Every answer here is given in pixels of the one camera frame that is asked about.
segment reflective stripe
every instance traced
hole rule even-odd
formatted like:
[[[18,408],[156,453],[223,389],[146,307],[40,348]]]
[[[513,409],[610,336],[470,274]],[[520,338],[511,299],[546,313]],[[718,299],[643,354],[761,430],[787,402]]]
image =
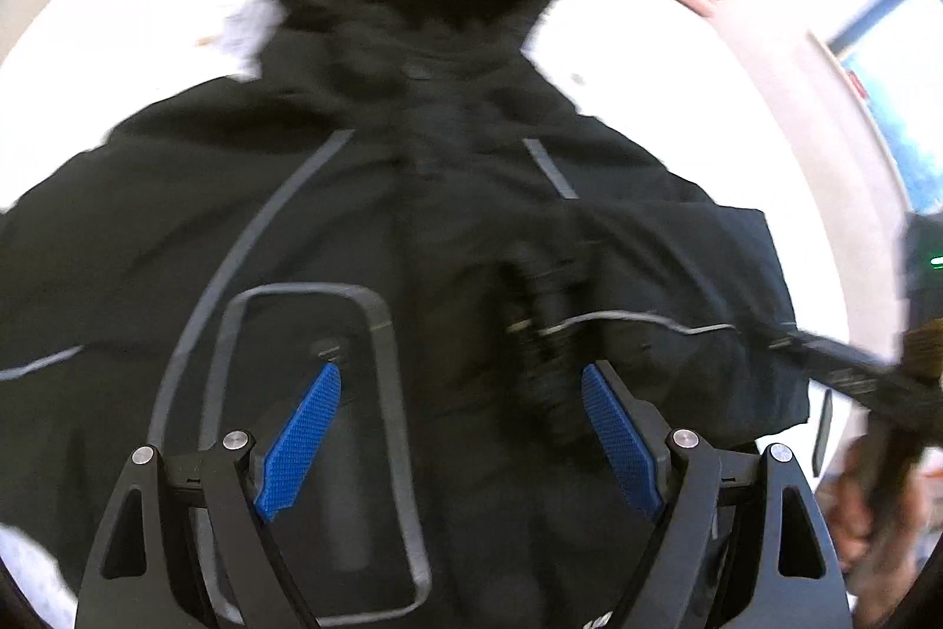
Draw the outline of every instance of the reflective stripe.
[[[64,363],[66,360],[69,360],[69,358],[81,353],[83,349],[85,349],[84,345],[80,344],[77,347],[69,347],[69,349],[63,350],[61,353],[46,355],[39,360],[34,360],[32,363],[21,365],[19,368],[5,368],[4,370],[0,370],[0,382],[11,382],[13,379],[19,379],[21,376],[27,375],[27,373],[33,373],[33,371],[46,368],[48,365]]]
[[[627,310],[599,310],[598,312],[588,312],[583,315],[574,315],[572,318],[565,318],[562,322],[550,328],[538,329],[541,337],[550,337],[553,334],[559,334],[566,331],[569,327],[579,323],[586,323],[589,320],[630,320],[636,323],[652,323],[657,326],[663,326],[676,334],[685,334],[686,337],[694,337],[697,334],[709,334],[712,331],[734,331],[737,327],[730,323],[715,323],[712,326],[699,326],[698,328],[688,328],[681,323],[665,318],[663,315],[656,315],[649,312],[629,312]]]
[[[563,176],[563,172],[560,172],[560,169],[556,167],[553,158],[550,158],[550,153],[547,152],[543,143],[539,139],[522,139],[521,141],[525,143],[527,152],[531,154],[531,158],[533,158],[540,167],[541,172],[544,173],[544,176],[546,176],[547,179],[550,180],[550,183],[556,188],[556,192],[560,194],[560,197],[571,200],[577,199],[579,196],[576,194],[576,190],[572,188],[567,178]]]
[[[324,164],[330,161],[347,144],[353,133],[354,131],[351,129],[335,131],[327,138],[324,145],[318,147],[312,155],[308,156],[308,159],[298,169],[295,169],[295,172],[272,194],[272,197],[266,200],[265,205],[258,210],[256,216],[252,217],[252,221],[239,234],[236,242],[229,249],[228,254],[225,255],[223,262],[220,262],[216,273],[206,284],[203,295],[197,301],[193,312],[190,313],[190,319],[187,320],[187,325],[184,326],[183,332],[177,340],[176,348],[173,349],[170,362],[167,364],[167,370],[164,371],[164,376],[160,380],[157,397],[154,398],[154,409],[151,412],[151,424],[147,428],[147,442],[151,445],[161,448],[164,444],[167,420],[170,417],[173,398],[180,387],[180,379],[183,377],[184,371],[187,370],[190,353],[199,341],[209,318],[216,310],[216,305],[222,299],[223,291],[226,290],[233,276],[242,266],[242,263],[245,262],[258,239],[272,224],[275,215]]]

